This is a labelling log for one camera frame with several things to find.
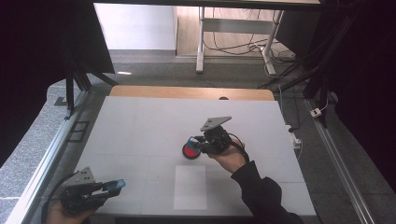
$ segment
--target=white wall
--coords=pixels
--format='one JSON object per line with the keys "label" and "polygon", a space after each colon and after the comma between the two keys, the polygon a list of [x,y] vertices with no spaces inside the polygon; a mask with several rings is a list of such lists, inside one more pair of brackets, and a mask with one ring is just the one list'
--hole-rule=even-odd
{"label": "white wall", "polygon": [[94,5],[109,49],[176,49],[176,7]]}

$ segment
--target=black sweater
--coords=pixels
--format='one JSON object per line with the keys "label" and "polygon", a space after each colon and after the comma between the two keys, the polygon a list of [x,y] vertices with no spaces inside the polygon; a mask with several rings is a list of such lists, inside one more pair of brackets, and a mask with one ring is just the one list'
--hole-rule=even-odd
{"label": "black sweater", "polygon": [[271,178],[261,178],[256,163],[251,161],[231,176],[242,189],[242,200],[258,223],[304,224],[297,215],[282,207],[282,189]]}

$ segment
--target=white tabletop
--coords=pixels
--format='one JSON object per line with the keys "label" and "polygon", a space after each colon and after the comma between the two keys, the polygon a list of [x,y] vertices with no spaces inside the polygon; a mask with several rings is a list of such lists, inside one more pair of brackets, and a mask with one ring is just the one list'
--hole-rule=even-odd
{"label": "white tabletop", "polygon": [[315,215],[277,102],[108,96],[77,170],[90,166],[97,182],[124,179],[120,196],[98,213],[112,215],[251,216],[230,174],[205,154],[194,161],[181,149],[202,135],[207,118],[245,144],[262,177],[283,189],[282,205]]}

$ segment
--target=sheet of paper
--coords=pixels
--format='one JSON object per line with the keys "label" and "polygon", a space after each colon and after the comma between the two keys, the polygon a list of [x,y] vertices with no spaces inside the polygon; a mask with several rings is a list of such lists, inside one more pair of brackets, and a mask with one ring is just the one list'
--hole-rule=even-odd
{"label": "sheet of paper", "polygon": [[177,166],[174,210],[206,210],[204,166]]}

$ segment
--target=person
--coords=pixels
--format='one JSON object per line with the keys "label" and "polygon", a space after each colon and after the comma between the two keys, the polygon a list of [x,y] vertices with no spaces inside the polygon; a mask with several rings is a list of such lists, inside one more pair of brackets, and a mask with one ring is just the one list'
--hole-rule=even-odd
{"label": "person", "polygon": [[[243,146],[239,140],[233,141]],[[242,153],[229,146],[221,154],[207,154],[230,172],[242,190],[242,200],[260,224],[304,224],[299,216],[289,213],[281,205],[282,190],[270,177],[261,178],[255,161],[245,161]],[[69,216],[60,203],[49,210],[47,224],[80,224],[94,211],[86,211],[77,216]]]}

